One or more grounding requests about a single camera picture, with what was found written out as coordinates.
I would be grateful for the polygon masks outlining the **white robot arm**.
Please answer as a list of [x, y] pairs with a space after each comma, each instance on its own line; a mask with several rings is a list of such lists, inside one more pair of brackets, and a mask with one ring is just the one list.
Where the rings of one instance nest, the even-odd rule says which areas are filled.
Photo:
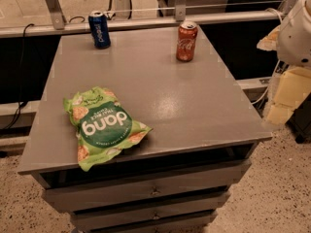
[[263, 112], [265, 121], [281, 125], [311, 93], [311, 0], [298, 0], [257, 48], [275, 50], [278, 60], [289, 65], [283, 74], [272, 75]]

